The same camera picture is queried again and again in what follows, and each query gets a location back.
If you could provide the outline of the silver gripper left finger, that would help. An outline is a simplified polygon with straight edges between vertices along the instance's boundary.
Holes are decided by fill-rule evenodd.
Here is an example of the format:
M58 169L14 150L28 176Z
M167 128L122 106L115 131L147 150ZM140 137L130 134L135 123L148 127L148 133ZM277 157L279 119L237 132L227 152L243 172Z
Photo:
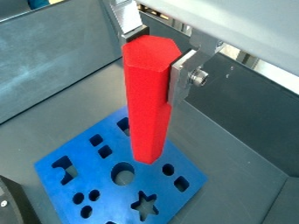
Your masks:
M148 27L143 24L135 0L110 0L112 18L116 20L116 34L120 45L148 34Z

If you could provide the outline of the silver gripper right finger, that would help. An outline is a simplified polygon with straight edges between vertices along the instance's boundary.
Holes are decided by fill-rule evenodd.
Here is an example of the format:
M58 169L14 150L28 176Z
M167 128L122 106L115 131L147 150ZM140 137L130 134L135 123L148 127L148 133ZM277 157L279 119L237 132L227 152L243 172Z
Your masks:
M202 70L205 63L225 47L225 42L206 32L192 29L191 49L175 60L171 67L168 103L176 106L188 96L191 86L202 87L210 74Z

